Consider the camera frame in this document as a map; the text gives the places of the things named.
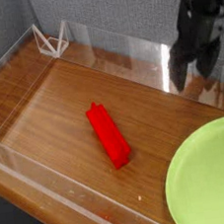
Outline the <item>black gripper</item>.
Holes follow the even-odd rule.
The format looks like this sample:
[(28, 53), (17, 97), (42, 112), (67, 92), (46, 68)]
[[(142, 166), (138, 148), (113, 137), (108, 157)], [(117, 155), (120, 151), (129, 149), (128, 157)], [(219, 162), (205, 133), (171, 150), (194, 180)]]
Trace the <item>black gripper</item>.
[(180, 0), (178, 39), (170, 50), (169, 76), (179, 92), (186, 85), (187, 64), (207, 78), (218, 60), (223, 32), (224, 0)]

